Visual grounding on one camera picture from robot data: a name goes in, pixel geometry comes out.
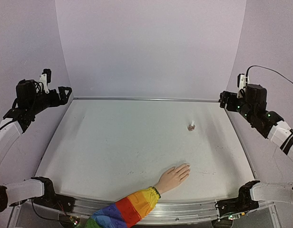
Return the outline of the glitter nail polish bottle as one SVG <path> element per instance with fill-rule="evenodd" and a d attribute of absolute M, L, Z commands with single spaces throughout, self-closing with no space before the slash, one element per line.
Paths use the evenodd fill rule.
<path fill-rule="evenodd" d="M 194 124 L 190 124 L 188 127 L 187 127 L 188 131 L 193 131 L 195 129 L 195 125 Z"/>

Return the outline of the rainbow sleeve forearm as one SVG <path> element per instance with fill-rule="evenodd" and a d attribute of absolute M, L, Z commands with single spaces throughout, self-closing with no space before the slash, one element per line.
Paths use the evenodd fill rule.
<path fill-rule="evenodd" d="M 94 212 L 86 228 L 130 228 L 147 216 L 161 195 L 154 187 L 139 190 Z"/>

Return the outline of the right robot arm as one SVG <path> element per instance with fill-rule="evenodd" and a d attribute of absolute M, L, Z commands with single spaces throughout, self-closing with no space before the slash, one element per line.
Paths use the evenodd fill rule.
<path fill-rule="evenodd" d="M 238 112 L 252 128 L 275 144 L 293 162 L 293 129 L 276 112 L 266 110 L 267 91 L 260 85 L 248 84 L 240 92 L 223 91 L 220 107 Z M 260 201 L 277 201 L 293 205 L 293 184 L 250 181 L 240 187 L 236 198 L 215 204 L 219 218 L 232 220 L 236 215 L 259 208 Z"/>

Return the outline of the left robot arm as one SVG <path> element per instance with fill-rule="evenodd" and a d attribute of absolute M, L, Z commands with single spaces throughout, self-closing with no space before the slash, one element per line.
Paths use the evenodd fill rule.
<path fill-rule="evenodd" d="M 0 165 L 17 139 L 26 132 L 40 112 L 68 103 L 71 87 L 48 90 L 47 83 L 21 80 L 16 86 L 17 97 L 0 123 Z M 0 185 L 0 212 L 26 200 L 39 199 L 47 207 L 60 206 L 49 178 L 33 177 L 23 182 Z"/>

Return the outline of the mannequin hand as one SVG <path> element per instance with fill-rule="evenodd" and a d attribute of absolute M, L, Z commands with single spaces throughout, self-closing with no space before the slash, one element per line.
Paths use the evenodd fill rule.
<path fill-rule="evenodd" d="M 172 167 L 164 172 L 159 178 L 154 188 L 159 194 L 166 193 L 183 183 L 190 175 L 190 165 L 182 164 L 178 167 Z"/>

